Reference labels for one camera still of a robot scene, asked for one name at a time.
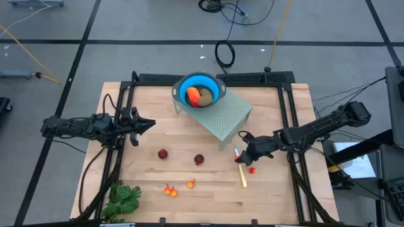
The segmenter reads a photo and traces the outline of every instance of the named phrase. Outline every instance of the blue bowl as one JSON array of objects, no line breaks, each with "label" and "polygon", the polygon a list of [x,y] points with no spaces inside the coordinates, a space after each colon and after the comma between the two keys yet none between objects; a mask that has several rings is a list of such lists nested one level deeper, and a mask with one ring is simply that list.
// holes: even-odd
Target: blue bowl
[{"label": "blue bowl", "polygon": [[[189,87],[205,87],[213,95],[213,103],[202,108],[196,108],[191,106],[187,101],[187,89]],[[172,98],[177,101],[183,103],[186,107],[196,110],[206,109],[208,107],[213,106],[219,101],[219,99],[223,98],[226,95],[226,85],[220,80],[214,78],[212,75],[207,73],[191,73],[185,77],[183,77],[180,81],[176,82],[172,87]]]}]

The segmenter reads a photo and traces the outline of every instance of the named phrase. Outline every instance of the leafy plant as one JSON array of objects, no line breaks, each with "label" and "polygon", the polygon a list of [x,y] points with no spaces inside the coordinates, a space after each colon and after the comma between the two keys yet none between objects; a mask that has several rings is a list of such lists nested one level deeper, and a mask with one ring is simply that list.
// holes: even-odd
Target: leafy plant
[{"label": "leafy plant", "polygon": [[140,187],[133,189],[123,185],[121,181],[114,183],[109,190],[108,200],[101,215],[106,223],[122,223],[125,219],[118,219],[120,214],[130,214],[139,208]]}]

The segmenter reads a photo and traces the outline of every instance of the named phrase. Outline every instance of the dark red fruit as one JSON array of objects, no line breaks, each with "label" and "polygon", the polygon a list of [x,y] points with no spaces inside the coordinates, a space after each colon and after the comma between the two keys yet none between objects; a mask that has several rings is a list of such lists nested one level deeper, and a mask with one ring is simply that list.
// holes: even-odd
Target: dark red fruit
[{"label": "dark red fruit", "polygon": [[158,152],[158,157],[161,158],[161,159],[166,159],[168,157],[168,155],[169,155],[169,153],[164,149],[161,149]]},{"label": "dark red fruit", "polygon": [[195,159],[194,159],[196,165],[202,164],[202,163],[203,163],[203,160],[205,160],[205,158],[203,157],[202,154],[197,154],[197,155],[195,156]]}]

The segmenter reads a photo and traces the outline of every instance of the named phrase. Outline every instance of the gray floor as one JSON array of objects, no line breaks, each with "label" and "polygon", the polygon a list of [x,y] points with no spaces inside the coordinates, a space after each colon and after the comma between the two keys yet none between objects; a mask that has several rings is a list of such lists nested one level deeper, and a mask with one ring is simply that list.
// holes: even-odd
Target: gray floor
[{"label": "gray floor", "polygon": [[[287,5],[286,0],[275,1],[273,12],[264,23],[234,26],[230,39],[273,40]],[[64,8],[43,11],[16,25],[11,32],[17,38],[80,39],[94,2],[66,0]],[[251,22],[260,20],[270,3],[265,0],[240,2]],[[404,2],[372,2],[391,41],[404,42],[401,23],[404,14],[399,10],[404,8]],[[0,24],[8,26],[37,8],[14,8],[1,1]],[[103,0],[90,39],[217,40],[227,36],[229,27],[230,23],[220,13],[202,12],[197,1]],[[364,0],[294,1],[280,40],[383,41]],[[0,96],[10,97],[14,105],[0,131],[0,226],[14,223],[44,143],[39,133],[42,120],[55,112],[78,45],[31,44],[26,47],[62,79],[62,84],[44,79],[0,80]],[[214,48],[214,45],[87,45],[62,116],[89,116],[96,109],[102,83],[128,80],[132,70],[167,74],[222,73]],[[271,46],[236,45],[234,48],[237,56],[230,73],[262,71],[272,51]],[[404,61],[404,47],[395,50]],[[224,60],[230,58],[225,49],[221,55]],[[386,47],[278,46],[272,68],[293,71],[297,82],[308,83],[312,97],[319,98],[382,78],[384,68],[392,64]],[[0,68],[43,72],[15,44],[0,45]],[[314,104],[321,109],[341,97]],[[372,120],[358,129],[347,127],[345,130],[371,137],[391,127],[384,83],[369,88],[357,100],[364,102],[372,113]],[[350,140],[342,136],[333,139]],[[81,149],[86,149],[88,143],[84,139],[70,142]],[[69,218],[83,158],[83,154],[65,145],[52,144],[25,224]],[[335,197],[342,221],[360,225],[375,221],[372,200],[348,192],[335,192]]]}]

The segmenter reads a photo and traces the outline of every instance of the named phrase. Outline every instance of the wooden table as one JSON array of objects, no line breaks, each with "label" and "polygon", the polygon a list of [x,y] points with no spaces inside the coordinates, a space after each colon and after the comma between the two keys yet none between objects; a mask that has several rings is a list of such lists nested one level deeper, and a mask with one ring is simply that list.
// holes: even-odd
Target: wooden table
[{"label": "wooden table", "polygon": [[[97,112],[102,112],[102,97],[109,93],[117,100],[120,83],[104,83]],[[293,84],[293,94],[299,124],[315,119],[307,84]],[[242,130],[255,136],[272,135],[282,129],[282,116],[276,88],[230,87],[237,95],[253,105],[249,120]],[[261,158],[252,164],[256,173],[248,173],[244,166],[248,187],[243,188],[238,166],[234,163],[235,144],[242,151],[246,144],[236,136],[223,151],[219,140],[185,112],[175,113],[171,87],[137,86],[133,106],[140,116],[155,119],[156,125],[143,136],[139,146],[133,147],[129,136],[124,150],[120,179],[131,187],[141,187],[140,207],[132,214],[122,216],[127,222],[157,223],[161,217],[168,223],[234,223],[248,224],[257,219],[259,224],[298,224],[295,197],[286,152],[276,151],[274,159]],[[284,94],[287,110],[287,94]],[[107,112],[114,109],[107,102]],[[288,111],[289,122],[292,122]],[[160,160],[157,153],[166,149],[169,157]],[[90,141],[83,170],[100,151],[98,141]],[[196,166],[194,157],[203,154],[205,162]],[[98,192],[106,152],[98,157],[86,174],[83,207]],[[311,188],[331,217],[338,220],[333,192],[324,157],[314,151],[306,153]],[[196,179],[189,189],[187,182]],[[166,184],[175,185],[178,196],[164,195]],[[305,211],[306,197],[302,193]],[[78,191],[71,217],[78,216]]]}]

